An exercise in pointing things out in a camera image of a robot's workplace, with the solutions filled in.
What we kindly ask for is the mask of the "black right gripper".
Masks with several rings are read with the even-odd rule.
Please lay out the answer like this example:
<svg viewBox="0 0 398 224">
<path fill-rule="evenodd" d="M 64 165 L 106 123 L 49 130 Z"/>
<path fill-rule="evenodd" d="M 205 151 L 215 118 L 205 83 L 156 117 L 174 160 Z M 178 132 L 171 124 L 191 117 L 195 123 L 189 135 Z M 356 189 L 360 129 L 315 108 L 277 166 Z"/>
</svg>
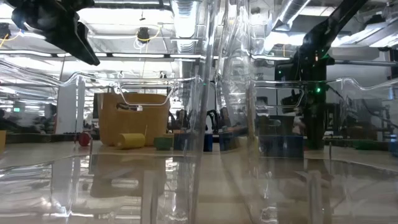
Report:
<svg viewBox="0 0 398 224">
<path fill-rule="evenodd" d="M 325 101 L 326 101 L 326 60 L 299 63 L 281 62 L 276 65 L 275 79 L 280 81 L 301 81 L 305 83 L 305 106 L 303 116 L 305 121 L 313 121 L 305 128 L 307 136 L 306 146 L 309 149 L 321 149 L 325 127 Z"/>
</svg>

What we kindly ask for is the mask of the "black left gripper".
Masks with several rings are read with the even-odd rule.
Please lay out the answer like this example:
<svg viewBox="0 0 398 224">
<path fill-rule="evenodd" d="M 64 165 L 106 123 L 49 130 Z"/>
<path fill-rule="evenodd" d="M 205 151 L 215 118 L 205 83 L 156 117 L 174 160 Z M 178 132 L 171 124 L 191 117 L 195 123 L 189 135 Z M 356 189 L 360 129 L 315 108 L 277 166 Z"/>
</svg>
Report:
<svg viewBox="0 0 398 224">
<path fill-rule="evenodd" d="M 100 64 L 88 43 L 88 28 L 77 12 L 95 5 L 94 0 L 7 0 L 11 20 L 22 30 L 31 30 L 46 41 L 88 65 Z"/>
</svg>

